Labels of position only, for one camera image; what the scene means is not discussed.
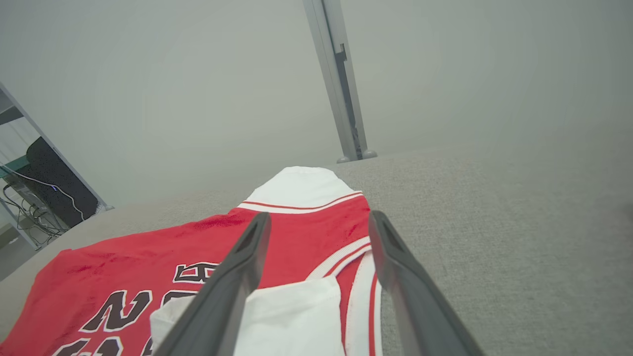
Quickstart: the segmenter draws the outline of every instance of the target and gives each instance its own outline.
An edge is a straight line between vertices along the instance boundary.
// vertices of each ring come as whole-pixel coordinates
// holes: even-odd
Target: gray fabric surface
[[[598,127],[583,140],[558,136],[525,149],[412,152],[328,168],[390,217],[486,354],[624,355],[633,353],[630,133]],[[0,283],[0,336],[60,250],[225,213],[268,178],[80,224]],[[393,308],[383,301],[384,354],[398,355]]]

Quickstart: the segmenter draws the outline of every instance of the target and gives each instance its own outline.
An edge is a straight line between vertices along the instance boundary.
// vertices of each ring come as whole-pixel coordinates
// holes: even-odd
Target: red fabric
[[[363,196],[319,212],[272,213],[260,288],[304,280],[339,248],[368,235],[368,213]],[[202,286],[174,281],[178,266],[219,264],[256,214],[235,208],[199,222],[62,251],[38,273],[20,318],[0,345],[0,354],[51,356],[77,340],[85,343],[82,353],[94,353],[106,338],[118,336],[119,341],[110,341],[119,342],[122,355],[142,355],[150,337],[149,315],[161,306],[163,297],[169,291],[197,291]],[[357,267],[357,262],[352,263],[338,278],[345,311]],[[188,270],[181,276],[195,272]],[[134,308],[132,300],[138,293],[151,291],[151,301],[121,330],[106,331],[104,318],[94,332],[80,331],[115,291],[126,291],[123,318]],[[346,312],[341,315],[344,330]]]

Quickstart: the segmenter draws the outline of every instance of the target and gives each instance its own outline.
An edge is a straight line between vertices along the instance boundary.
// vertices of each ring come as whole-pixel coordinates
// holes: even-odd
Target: white wall
[[[6,0],[0,82],[115,206],[341,156],[299,0]]]
[[[380,155],[633,126],[632,1],[341,3]]]
[[[26,118],[0,125],[0,162],[8,163],[26,155],[28,147],[39,137]]]

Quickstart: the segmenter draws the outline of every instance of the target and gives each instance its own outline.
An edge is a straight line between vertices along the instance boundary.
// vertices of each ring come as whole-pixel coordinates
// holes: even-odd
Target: printed number
[[[151,356],[152,352],[154,351],[154,348],[152,346],[154,346],[152,338],[149,338],[149,340],[145,343],[145,347],[143,348],[141,356]]]
[[[130,304],[133,305],[132,310],[124,316],[123,308],[125,306],[126,294],[127,291],[125,290],[112,292],[97,314],[85,323],[79,331],[83,333],[94,333],[101,327],[104,320],[105,326],[103,327],[103,331],[108,333],[119,331],[133,324],[151,303],[152,291],[138,292],[130,302]]]
[[[53,356],[77,356],[81,350],[88,344],[90,339],[82,338],[72,344],[63,345],[60,347]],[[82,352],[81,355],[86,356],[121,356],[123,352],[123,344],[118,336],[111,336],[103,340],[103,342],[97,347],[97,351],[94,353]]]
[[[209,262],[198,262],[192,265],[178,265],[176,266],[176,274],[174,275],[172,282],[204,284],[216,267],[218,267],[218,264],[212,264]]]

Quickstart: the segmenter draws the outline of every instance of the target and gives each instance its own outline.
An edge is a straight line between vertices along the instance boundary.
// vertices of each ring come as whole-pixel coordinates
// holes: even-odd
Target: red basketball jersey
[[[347,355],[380,355],[369,206],[333,172],[306,167],[285,168],[226,215],[60,252],[0,354],[151,355],[150,313],[195,294],[262,211],[272,230],[260,288],[337,276]]]

